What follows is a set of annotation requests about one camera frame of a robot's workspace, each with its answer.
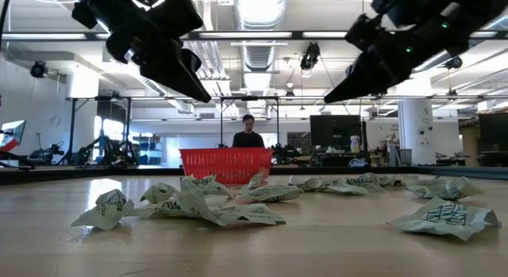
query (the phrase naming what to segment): fluorescent light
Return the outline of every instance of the fluorescent light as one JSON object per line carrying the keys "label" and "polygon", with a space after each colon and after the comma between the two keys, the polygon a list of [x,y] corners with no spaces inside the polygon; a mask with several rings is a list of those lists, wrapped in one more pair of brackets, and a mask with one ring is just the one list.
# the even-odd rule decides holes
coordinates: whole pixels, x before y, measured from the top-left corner
{"label": "fluorescent light", "polygon": [[110,34],[108,34],[108,33],[104,33],[104,34],[95,34],[95,36],[97,37],[97,39],[100,39],[100,40],[107,40],[107,39],[110,37]]}
{"label": "fluorescent light", "polygon": [[131,121],[149,122],[149,121],[162,121],[162,119],[132,119]]}
{"label": "fluorescent light", "polygon": [[292,32],[201,32],[198,33],[200,38],[203,39],[218,39],[218,38],[291,38]]}
{"label": "fluorescent light", "polygon": [[132,100],[142,100],[142,101],[155,101],[155,100],[164,100],[165,97],[133,97]]}
{"label": "fluorescent light", "polygon": [[494,37],[497,32],[492,31],[478,31],[471,34],[471,38],[491,38]]}
{"label": "fluorescent light", "polygon": [[3,34],[6,40],[85,40],[83,33],[7,33]]}
{"label": "fluorescent light", "polygon": [[276,47],[287,46],[287,42],[231,42],[233,47]]}
{"label": "fluorescent light", "polygon": [[304,38],[344,38],[347,32],[304,32]]}

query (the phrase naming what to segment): table surface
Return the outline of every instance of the table surface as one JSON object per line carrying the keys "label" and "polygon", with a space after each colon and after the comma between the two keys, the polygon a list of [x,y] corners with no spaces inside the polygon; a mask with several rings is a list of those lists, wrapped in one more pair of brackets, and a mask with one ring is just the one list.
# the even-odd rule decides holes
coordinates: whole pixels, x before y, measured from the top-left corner
{"label": "table surface", "polygon": [[[273,176],[271,183],[287,183]],[[463,204],[508,221],[508,183],[473,179],[484,194]],[[111,177],[0,187],[0,276],[507,276],[508,232],[468,242],[386,225],[426,200],[405,190],[348,197],[305,193],[269,204],[287,224],[221,228],[186,218],[127,217],[109,232],[69,225],[114,188],[139,205],[154,183],[177,177]]]}

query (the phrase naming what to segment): dark shirt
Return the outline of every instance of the dark shirt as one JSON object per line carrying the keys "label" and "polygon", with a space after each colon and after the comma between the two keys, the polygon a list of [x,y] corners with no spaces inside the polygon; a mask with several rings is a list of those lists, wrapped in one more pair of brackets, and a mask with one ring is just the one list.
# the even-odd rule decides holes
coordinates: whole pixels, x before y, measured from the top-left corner
{"label": "dark shirt", "polygon": [[240,132],[235,134],[233,138],[233,147],[263,147],[263,137],[258,133],[245,133]]}

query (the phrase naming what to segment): metal beam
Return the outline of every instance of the metal beam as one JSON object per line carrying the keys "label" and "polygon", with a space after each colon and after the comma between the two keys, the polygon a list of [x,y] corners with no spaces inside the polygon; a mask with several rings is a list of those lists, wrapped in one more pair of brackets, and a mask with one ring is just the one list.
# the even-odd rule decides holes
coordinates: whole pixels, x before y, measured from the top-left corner
{"label": "metal beam", "polygon": [[[190,41],[239,41],[239,40],[262,40],[262,41],[287,41],[287,40],[345,40],[348,30],[305,30],[305,31],[193,31],[182,40]],[[403,31],[392,30],[391,33]],[[498,34],[506,34],[506,30],[479,30],[474,32],[470,39],[481,40],[508,40],[508,37]],[[16,42],[45,42],[45,41],[105,41],[108,33],[45,33],[45,32],[7,32],[4,33],[4,41]]]}

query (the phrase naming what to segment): crumpled paper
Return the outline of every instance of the crumpled paper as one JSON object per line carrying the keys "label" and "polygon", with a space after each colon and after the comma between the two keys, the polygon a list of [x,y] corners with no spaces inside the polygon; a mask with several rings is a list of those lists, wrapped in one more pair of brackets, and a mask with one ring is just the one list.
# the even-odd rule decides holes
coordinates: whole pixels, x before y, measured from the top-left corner
{"label": "crumpled paper", "polygon": [[140,202],[147,200],[151,204],[156,204],[168,200],[176,192],[173,186],[165,183],[158,183],[152,185],[148,190],[141,196]]}
{"label": "crumpled paper", "polygon": [[261,187],[261,183],[263,182],[264,172],[261,171],[255,174],[251,180],[248,182],[247,188],[254,189],[257,187]]}
{"label": "crumpled paper", "polygon": [[384,193],[384,187],[400,183],[394,175],[376,175],[366,173],[356,178],[309,178],[290,177],[290,185],[304,191],[335,191],[343,194],[364,195],[367,193]]}
{"label": "crumpled paper", "polygon": [[466,207],[435,197],[414,214],[390,221],[388,225],[410,233],[451,234],[468,240],[486,225],[501,226],[501,222],[491,209]]}
{"label": "crumpled paper", "polygon": [[101,194],[95,201],[95,207],[80,215],[71,226],[88,225],[102,230],[110,230],[129,213],[134,202],[128,200],[120,190]]}
{"label": "crumpled paper", "polygon": [[345,178],[349,185],[363,187],[369,193],[384,193],[383,187],[394,185],[394,176],[365,173],[356,178]]}
{"label": "crumpled paper", "polygon": [[444,200],[457,200],[482,194],[482,191],[473,186],[468,178],[450,179],[412,179],[406,181],[406,189],[420,198],[442,198]]}
{"label": "crumpled paper", "polygon": [[365,195],[368,191],[363,187],[348,184],[345,178],[322,179],[309,178],[299,179],[294,176],[289,178],[290,186],[296,186],[304,191],[335,192],[339,194]]}
{"label": "crumpled paper", "polygon": [[203,191],[204,195],[224,195],[233,198],[228,189],[221,183],[215,181],[215,175],[206,176],[203,179],[196,179],[194,176],[180,178],[181,191],[197,187]]}
{"label": "crumpled paper", "polygon": [[[207,195],[205,203],[210,209],[222,208],[228,200],[223,195]],[[149,204],[134,208],[128,214],[129,217],[155,218],[155,217],[197,217],[185,212],[176,198],[169,198],[166,201],[156,204]]]}
{"label": "crumpled paper", "polygon": [[295,186],[264,186],[254,190],[242,187],[238,192],[239,202],[282,202],[295,199],[300,196],[303,190]]}
{"label": "crumpled paper", "polygon": [[221,209],[209,208],[202,191],[195,187],[176,194],[176,200],[186,214],[212,221],[217,225],[286,224],[282,217],[271,212],[264,204],[227,206]]}

